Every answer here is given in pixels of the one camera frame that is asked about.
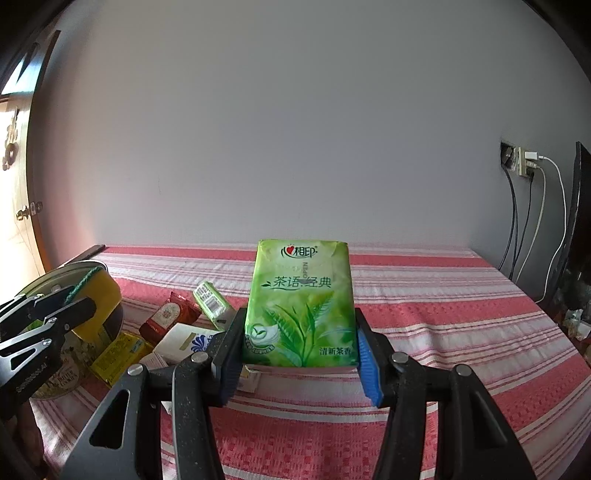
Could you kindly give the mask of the wooden door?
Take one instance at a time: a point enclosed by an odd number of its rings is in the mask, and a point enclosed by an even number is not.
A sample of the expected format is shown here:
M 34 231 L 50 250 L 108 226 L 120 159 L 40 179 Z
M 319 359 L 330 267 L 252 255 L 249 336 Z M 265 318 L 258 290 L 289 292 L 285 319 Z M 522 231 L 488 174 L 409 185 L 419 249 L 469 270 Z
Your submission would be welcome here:
M 1 299 L 15 296 L 45 273 L 34 222 L 36 216 L 17 221 L 15 214 L 34 199 L 29 188 L 30 120 L 37 91 L 59 37 L 58 30 L 41 35 L 26 51 L 1 89 L 1 113 L 20 109 L 18 116 L 18 157 L 7 171 L 1 165 Z M 5 126 L 1 125 L 1 160 L 4 155 Z

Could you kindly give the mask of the green tea tissue pack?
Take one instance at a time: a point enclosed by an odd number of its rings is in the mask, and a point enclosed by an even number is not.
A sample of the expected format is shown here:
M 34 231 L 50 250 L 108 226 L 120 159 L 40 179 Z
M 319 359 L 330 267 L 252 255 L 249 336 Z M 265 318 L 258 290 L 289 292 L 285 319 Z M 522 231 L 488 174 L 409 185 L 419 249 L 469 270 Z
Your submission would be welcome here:
M 348 244 L 259 241 L 245 316 L 245 364 L 344 370 L 358 359 Z

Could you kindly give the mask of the yellow snack packet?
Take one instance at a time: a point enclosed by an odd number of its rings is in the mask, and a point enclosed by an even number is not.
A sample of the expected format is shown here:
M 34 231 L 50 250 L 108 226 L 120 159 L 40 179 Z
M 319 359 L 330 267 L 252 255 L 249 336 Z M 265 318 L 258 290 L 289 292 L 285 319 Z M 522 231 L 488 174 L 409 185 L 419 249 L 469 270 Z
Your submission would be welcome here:
M 151 351 L 152 347 L 141 337 L 121 332 L 92 363 L 90 370 L 108 387 L 113 387 L 128 367 Z

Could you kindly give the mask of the white blue Vinda tissue pack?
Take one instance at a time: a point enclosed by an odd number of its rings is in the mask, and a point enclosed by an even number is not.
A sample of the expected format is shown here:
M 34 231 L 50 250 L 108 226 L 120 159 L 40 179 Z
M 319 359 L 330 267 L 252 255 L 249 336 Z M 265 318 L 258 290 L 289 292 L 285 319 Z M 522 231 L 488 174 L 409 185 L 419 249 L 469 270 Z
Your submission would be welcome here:
M 218 331 L 177 323 L 155 345 L 153 352 L 167 365 L 177 364 L 191 353 L 205 351 L 216 334 Z M 259 373 L 243 367 L 238 390 L 245 393 L 256 392 L 259 379 Z

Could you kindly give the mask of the red snack packet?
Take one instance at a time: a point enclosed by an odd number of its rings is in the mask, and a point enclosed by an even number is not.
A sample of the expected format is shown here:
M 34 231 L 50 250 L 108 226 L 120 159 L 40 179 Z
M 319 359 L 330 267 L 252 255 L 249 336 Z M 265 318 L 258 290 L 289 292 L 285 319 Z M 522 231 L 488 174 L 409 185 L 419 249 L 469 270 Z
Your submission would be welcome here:
M 193 324 L 200 314 L 197 304 L 171 291 L 168 299 L 139 327 L 140 337 L 155 346 L 173 326 Z

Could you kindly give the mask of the green barcode tissue pack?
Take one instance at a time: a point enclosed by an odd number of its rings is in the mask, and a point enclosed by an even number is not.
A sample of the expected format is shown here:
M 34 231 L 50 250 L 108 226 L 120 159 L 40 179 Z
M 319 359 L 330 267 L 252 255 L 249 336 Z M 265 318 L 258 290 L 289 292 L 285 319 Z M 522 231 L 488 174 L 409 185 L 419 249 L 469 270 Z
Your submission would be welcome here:
M 217 330 L 225 331 L 235 318 L 233 308 L 213 286 L 211 282 L 202 281 L 192 291 L 193 298 L 204 316 L 211 321 Z

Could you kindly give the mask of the round metal tin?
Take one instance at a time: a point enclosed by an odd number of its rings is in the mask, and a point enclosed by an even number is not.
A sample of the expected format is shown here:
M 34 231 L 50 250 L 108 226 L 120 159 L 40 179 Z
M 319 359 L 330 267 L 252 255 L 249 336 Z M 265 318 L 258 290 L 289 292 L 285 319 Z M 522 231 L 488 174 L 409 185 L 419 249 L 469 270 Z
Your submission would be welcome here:
M 74 390 L 116 339 L 123 309 L 107 267 L 54 269 L 1 306 L 1 399 L 48 400 Z

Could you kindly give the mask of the black television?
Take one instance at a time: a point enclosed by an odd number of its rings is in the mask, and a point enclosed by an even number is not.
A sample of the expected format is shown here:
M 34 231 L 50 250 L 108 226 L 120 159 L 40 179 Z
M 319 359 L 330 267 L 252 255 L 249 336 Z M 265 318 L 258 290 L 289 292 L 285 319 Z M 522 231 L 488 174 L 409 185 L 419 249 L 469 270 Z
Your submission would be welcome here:
M 590 302 L 590 151 L 581 142 L 576 143 L 564 247 L 556 287 L 569 310 L 584 309 Z

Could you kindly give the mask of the black smartphone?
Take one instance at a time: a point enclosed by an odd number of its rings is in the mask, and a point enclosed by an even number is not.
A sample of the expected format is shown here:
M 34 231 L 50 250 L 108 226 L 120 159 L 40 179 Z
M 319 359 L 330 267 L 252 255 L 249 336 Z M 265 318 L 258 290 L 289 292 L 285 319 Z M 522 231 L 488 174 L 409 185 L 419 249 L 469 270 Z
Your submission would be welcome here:
M 106 249 L 106 246 L 104 244 L 92 245 L 91 247 L 87 248 L 83 252 L 75 255 L 74 257 L 72 257 L 69 260 L 67 260 L 66 262 L 64 262 L 63 266 L 69 265 L 69 264 L 75 263 L 75 262 L 90 260 L 94 256 L 102 253 L 105 249 Z

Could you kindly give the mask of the red striped bedspread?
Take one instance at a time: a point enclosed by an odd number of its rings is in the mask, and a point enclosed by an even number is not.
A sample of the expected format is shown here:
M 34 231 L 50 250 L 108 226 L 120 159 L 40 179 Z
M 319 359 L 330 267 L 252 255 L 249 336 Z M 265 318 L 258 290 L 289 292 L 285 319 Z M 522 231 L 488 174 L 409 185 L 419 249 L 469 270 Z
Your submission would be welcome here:
M 137 338 L 171 293 L 206 324 L 32 404 L 62 479 L 565 479 L 590 474 L 590 368 L 559 326 L 457 247 L 111 246 Z

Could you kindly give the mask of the black door ornament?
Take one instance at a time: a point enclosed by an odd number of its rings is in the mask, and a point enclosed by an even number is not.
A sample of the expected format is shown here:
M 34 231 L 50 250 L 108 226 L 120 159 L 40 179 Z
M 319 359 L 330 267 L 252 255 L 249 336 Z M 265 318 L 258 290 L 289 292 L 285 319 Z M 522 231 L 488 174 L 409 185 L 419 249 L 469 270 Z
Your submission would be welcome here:
M 1 113 L 1 125 L 5 126 L 4 155 L 1 160 L 2 170 L 7 171 L 18 157 L 18 116 L 19 108 Z

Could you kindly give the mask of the white wall power strip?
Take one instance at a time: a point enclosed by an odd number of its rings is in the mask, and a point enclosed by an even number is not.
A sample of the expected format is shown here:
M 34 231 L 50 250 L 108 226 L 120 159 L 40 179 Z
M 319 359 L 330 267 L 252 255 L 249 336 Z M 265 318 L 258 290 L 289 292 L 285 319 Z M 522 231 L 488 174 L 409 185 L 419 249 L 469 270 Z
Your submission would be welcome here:
M 515 146 L 505 141 L 500 142 L 501 166 L 520 177 L 532 177 L 538 168 L 539 155 L 537 152 Z

